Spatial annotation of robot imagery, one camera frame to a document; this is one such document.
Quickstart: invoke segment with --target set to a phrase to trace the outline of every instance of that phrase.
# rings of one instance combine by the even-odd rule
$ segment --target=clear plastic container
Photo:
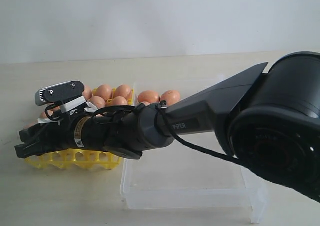
[[[186,98],[224,80],[142,82],[134,85],[134,101],[144,90],[163,94],[176,89]],[[214,132],[182,136],[223,153]],[[268,192],[260,177],[246,168],[189,149],[178,141],[145,151],[140,160],[125,160],[121,195],[129,209],[251,206],[251,222],[260,223]]]

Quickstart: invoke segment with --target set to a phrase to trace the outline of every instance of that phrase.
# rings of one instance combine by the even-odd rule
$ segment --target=table
[[[289,52],[258,52],[145,59],[28,63],[0,66],[1,226],[249,225],[249,209],[210,208],[128,211],[120,196],[122,165],[114,170],[39,170],[16,157],[18,131],[42,108],[34,93],[47,85],[80,80],[117,87],[138,80],[232,76],[254,64],[270,65]],[[261,226],[319,225],[320,204],[267,182],[269,207]]]

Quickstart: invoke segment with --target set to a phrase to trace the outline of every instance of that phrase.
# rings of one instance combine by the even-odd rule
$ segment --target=white wall
[[[320,47],[320,0],[0,0],[0,63]]]

